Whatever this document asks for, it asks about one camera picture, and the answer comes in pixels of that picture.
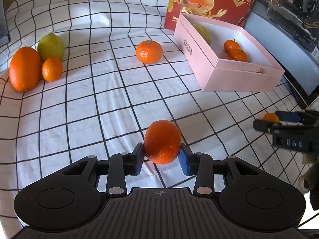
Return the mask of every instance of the black robotic gripper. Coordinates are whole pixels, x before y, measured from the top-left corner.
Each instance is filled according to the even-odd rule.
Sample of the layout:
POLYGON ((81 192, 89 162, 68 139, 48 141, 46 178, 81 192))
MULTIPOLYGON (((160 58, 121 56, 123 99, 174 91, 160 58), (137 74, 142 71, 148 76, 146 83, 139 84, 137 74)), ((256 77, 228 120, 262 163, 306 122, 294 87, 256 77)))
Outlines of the black robotic gripper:
POLYGON ((182 144, 183 173, 195 175, 189 188, 133 188, 126 175, 138 175, 144 153, 98 161, 87 156, 22 189, 14 209, 24 228, 15 239, 126 238, 305 238, 296 227, 306 207, 293 186, 235 157, 213 160, 182 144), (225 189, 214 192, 214 174, 225 189), (107 175, 106 192, 97 188, 107 175))

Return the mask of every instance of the yellow-green lemon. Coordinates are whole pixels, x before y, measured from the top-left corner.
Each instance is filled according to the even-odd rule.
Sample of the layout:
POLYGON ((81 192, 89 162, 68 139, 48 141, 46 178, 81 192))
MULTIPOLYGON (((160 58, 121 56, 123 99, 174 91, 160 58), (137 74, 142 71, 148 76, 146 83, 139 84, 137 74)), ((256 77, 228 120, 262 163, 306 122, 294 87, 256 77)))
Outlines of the yellow-green lemon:
POLYGON ((203 37, 203 39, 207 42, 208 45, 211 44, 212 39, 211 39, 211 34, 209 31, 202 25, 195 23, 194 28, 198 31, 198 33, 203 37))
POLYGON ((45 35, 42 39, 40 39, 37 50, 42 62, 45 62, 51 57, 56 57, 59 60, 62 60, 64 56, 63 41, 59 36, 53 33, 45 35))

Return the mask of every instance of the small orange fruit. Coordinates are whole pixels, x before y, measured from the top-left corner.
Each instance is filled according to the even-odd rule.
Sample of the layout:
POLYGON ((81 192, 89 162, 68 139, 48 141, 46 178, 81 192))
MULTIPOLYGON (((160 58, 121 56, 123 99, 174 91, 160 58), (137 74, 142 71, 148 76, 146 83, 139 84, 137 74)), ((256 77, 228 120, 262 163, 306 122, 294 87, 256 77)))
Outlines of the small orange fruit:
POLYGON ((233 48, 228 52, 227 57, 230 57, 232 60, 247 62, 247 55, 245 51, 240 48, 233 48))
POLYGON ((263 120, 271 121, 271 122, 275 122, 275 123, 279 123, 280 122, 279 117, 275 113, 266 113, 263 116, 263 120))
POLYGON ((151 162, 169 164, 180 152, 181 131, 168 120, 155 121, 146 131, 143 149, 151 162))
POLYGON ((9 67, 10 83, 17 92, 34 88, 41 74, 41 58, 31 47, 20 48, 12 57, 9 67))
POLYGON ((228 53, 233 48, 240 48, 239 44, 235 41, 235 39, 226 40, 224 43, 224 50, 228 53))
POLYGON ((138 60, 143 64, 154 64, 161 59, 163 49, 157 42, 145 40, 138 44, 135 54, 138 60))
POLYGON ((56 57, 50 57, 43 63, 42 76, 44 80, 53 82, 58 80, 62 74, 62 62, 56 57))

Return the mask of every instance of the white tablecloth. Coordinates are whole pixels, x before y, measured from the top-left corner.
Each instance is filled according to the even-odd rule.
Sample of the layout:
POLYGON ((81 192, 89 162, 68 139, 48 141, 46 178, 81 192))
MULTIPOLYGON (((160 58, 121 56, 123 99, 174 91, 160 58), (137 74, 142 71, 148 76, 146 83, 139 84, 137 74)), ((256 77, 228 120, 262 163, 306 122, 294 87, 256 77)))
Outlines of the white tablecloth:
MULTIPOLYGON (((6 13, 11 42, 0 48, 0 71, 15 51, 36 48, 50 32, 66 46, 63 74, 40 80, 26 93, 13 90, 8 71, 0 79, 0 221, 8 237, 20 229, 13 210, 17 192, 87 155, 108 159, 131 152, 149 124, 172 120, 192 152, 214 159, 236 155, 296 186, 301 155, 273 148, 252 127, 276 110, 300 110, 280 83, 270 93, 202 92, 173 31, 163 28, 168 0, 17 0, 6 13), (143 65, 135 48, 152 39, 162 59, 143 65)), ((193 187, 178 160, 145 162, 132 187, 193 187)), ((98 189, 105 190, 106 177, 98 189)), ((215 177, 216 191, 224 187, 215 177)))

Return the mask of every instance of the open pink box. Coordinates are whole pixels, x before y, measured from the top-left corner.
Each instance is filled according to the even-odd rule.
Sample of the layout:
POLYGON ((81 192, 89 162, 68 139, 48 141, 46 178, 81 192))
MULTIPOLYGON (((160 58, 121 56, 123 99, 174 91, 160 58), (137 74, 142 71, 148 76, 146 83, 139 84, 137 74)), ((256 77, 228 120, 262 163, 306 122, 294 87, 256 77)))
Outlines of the open pink box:
POLYGON ((268 92, 280 82, 284 73, 275 58, 239 26, 181 13, 174 36, 203 91, 268 92), (211 45, 192 26, 195 23, 211 33, 211 45), (249 63, 226 59, 224 42, 228 39, 240 44, 249 63))

